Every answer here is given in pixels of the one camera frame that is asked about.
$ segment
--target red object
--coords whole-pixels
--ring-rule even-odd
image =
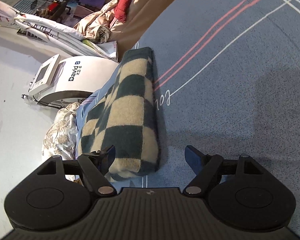
[[[117,6],[114,8],[114,16],[120,22],[126,22],[126,11],[129,8],[131,0],[119,0]]]
[[[48,6],[49,12],[53,11],[58,6],[58,3],[54,2]]]

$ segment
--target beige fabric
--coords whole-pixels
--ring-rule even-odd
[[[81,19],[74,28],[86,39],[94,43],[105,43],[110,35],[110,23],[114,19],[114,7],[118,0],[112,0],[102,7],[98,12],[87,15]]]
[[[127,20],[121,23],[114,20],[110,25],[109,41],[117,41],[119,61],[123,54],[131,49],[155,19],[174,0],[132,0]]]

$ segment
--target metal screw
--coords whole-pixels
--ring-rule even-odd
[[[201,189],[196,186],[187,187],[186,192],[189,194],[199,194],[201,192]]]
[[[98,189],[98,192],[100,194],[111,194],[112,192],[114,192],[114,189],[112,187],[109,187],[109,186],[103,186],[103,187],[100,187]]]

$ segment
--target white floor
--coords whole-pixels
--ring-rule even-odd
[[[15,33],[0,27],[0,238],[11,230],[5,196],[40,165],[42,141],[57,111],[29,106],[21,94],[27,93],[41,63],[61,51],[36,47]]]

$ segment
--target red line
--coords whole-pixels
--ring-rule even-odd
[[[220,23],[224,18],[226,18],[230,13],[232,13],[233,11],[235,11],[237,8],[239,8],[246,0],[242,0],[240,3],[238,3],[236,6],[234,6],[230,11],[228,11],[225,15],[223,15],[219,20],[217,20],[212,26],[211,28],[197,41],[196,44],[194,44],[192,46],[191,49],[189,49],[186,54],[184,54],[171,68],[169,68],[162,76],[160,76],[155,82],[154,84],[156,84],[160,79],[162,79],[166,74],[168,74],[170,72],[170,70],[172,70],[177,64],[179,64],[181,62],[181,60],[183,60],[196,46],[198,46],[198,44],[209,34],[209,32],[216,27],[216,25],[218,23]]]
[[[217,29],[213,35],[191,56],[189,57],[175,72],[173,72],[165,81],[163,81],[161,84],[159,84],[154,91],[158,90],[159,87],[161,87],[163,84],[165,84],[170,78],[172,78],[175,74],[179,72],[180,69],[182,69],[190,60],[192,60],[212,39],[214,36],[218,34],[229,22],[231,22],[234,18],[236,18],[240,13],[242,13],[245,9],[255,5],[260,0],[253,0],[251,3],[245,5],[242,7],[236,14],[234,14],[231,18],[229,18],[226,23],[224,23],[219,29]]]

